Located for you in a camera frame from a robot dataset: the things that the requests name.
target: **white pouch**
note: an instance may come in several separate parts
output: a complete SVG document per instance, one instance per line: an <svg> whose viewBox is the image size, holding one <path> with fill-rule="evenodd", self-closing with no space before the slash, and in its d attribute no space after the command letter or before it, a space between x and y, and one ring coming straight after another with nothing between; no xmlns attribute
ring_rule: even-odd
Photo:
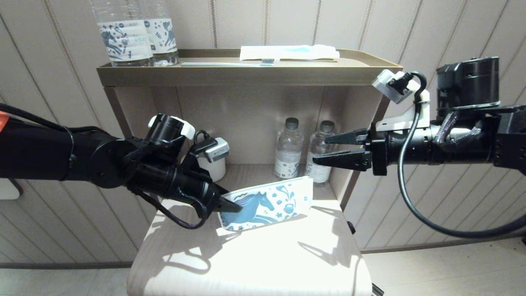
<svg viewBox="0 0 526 296"><path fill-rule="evenodd" d="M224 198L243 206L239 213L220 212L226 230L247 230L307 214L312 205L312 178L283 180L229 192Z"/></svg>

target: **beige wall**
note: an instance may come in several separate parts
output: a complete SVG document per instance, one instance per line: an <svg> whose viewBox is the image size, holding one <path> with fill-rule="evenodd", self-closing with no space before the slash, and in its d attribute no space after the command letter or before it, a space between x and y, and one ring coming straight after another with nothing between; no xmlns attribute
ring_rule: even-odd
<svg viewBox="0 0 526 296"><path fill-rule="evenodd" d="M354 48L422 71L432 97L436 67L499 55L501 100L526 101L524 0L168 4L179 48L313 43ZM122 135L95 71L108 59L88 1L5 0L0 14L0 100L60 124L98 125ZM392 105L388 115L406 108ZM408 169L408 189L418 207L446 226L483 229L525 211L526 182L516 172L483 165ZM409 216L395 180L394 170L388 177L369 172L360 177L345 210L357 226L359 245L447 240ZM20 184L21 198L0 201L0 263L131 261L154 215L125 189L79 182Z"/></svg>

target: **water bottle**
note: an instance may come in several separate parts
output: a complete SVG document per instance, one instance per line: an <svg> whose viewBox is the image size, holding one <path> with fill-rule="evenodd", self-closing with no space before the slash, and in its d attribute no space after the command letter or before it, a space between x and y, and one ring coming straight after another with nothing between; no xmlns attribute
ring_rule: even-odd
<svg viewBox="0 0 526 296"><path fill-rule="evenodd" d="M332 135L334 135L334 122L324 120L320 124L320 130L312 134L310 137L307 165L305 165L305 175L313 179L314 186L316 187L324 186L327 183L331 167L314 164L312 158L334 151L334 144L327 144L324 142L326 137Z"/></svg>
<svg viewBox="0 0 526 296"><path fill-rule="evenodd" d="M153 66L138 0L90 0L113 67Z"/></svg>
<svg viewBox="0 0 526 296"><path fill-rule="evenodd" d="M287 118L285 129L278 133L274 172L281 179L298 176L301 147L305 139L302 132L298 130L298 125L298 119Z"/></svg>
<svg viewBox="0 0 526 296"><path fill-rule="evenodd" d="M156 66L177 64L179 54L175 43L173 22L168 15L165 0L141 0L144 25Z"/></svg>

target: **robotic arm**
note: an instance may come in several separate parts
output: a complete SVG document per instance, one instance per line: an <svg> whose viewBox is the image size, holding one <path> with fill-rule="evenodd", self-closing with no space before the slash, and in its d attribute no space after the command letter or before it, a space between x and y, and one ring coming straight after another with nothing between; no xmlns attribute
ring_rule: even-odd
<svg viewBox="0 0 526 296"><path fill-rule="evenodd" d="M325 142L363 145L315 157L314 163L387 175L398 164L398 183L409 210L424 224L446 235L487 238L526 226L526 215L484 231L446 229L425 218L408 197L403 165L493 163L526 174L526 105L499 106L499 58L473 59L437 69L438 115L430 121L426 78L418 72L384 70L373 82L395 103L414 94L414 106L402 116L383 119L370 130L328 137ZM420 85L413 81L420 80Z"/></svg>
<svg viewBox="0 0 526 296"><path fill-rule="evenodd" d="M425 218L407 195L403 165L493 163L526 174L526 105L499 106L498 58L481 58L437 69L438 116L430 121L426 78L418 73L384 70L373 85L395 103L411 94L414 106L402 116L371 127L328 137L327 143L363 145L315 157L320 165L386 175L398 164L401 194L409 210L432 229L461 238L487 238L526 226L526 215L495 229L468 232L443 228ZM420 84L413 81L417 77ZM210 162L228 155L228 144L198 131L188 122L158 114L144 139L118 139L93 127L67 128L0 104L0 177L88 181L102 188L126 186L178 225L202 226L212 211L239 212L241 206L221 197L227 191L214 184L197 164L200 154ZM202 134L204 139L198 141ZM177 159L186 139L194 140L181 165ZM201 221L189 224L174 216L147 193L192 205Z"/></svg>
<svg viewBox="0 0 526 296"><path fill-rule="evenodd" d="M212 211L241 210L221 197L228 191L214 184L197 163L200 153L210 162L227 156L228 144L205 131L195 133L184 120L158 114L144 139L122 140L97 127L67 128L5 104L0 104L0 110L39 124L2 115L0 177L88 181L102 188L126 186L187 229L202 226ZM199 134L204 135L200 142ZM194 145L177 165L186 139L194 140ZM201 221L182 221L146 193L190 204Z"/></svg>

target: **orange part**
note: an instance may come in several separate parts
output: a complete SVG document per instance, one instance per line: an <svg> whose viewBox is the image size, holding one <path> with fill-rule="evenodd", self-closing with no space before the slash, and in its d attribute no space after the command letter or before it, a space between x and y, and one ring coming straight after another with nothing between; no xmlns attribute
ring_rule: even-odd
<svg viewBox="0 0 526 296"><path fill-rule="evenodd" d="M0 133L2 132L8 121L9 115L7 115L7 113L0 112Z"/></svg>

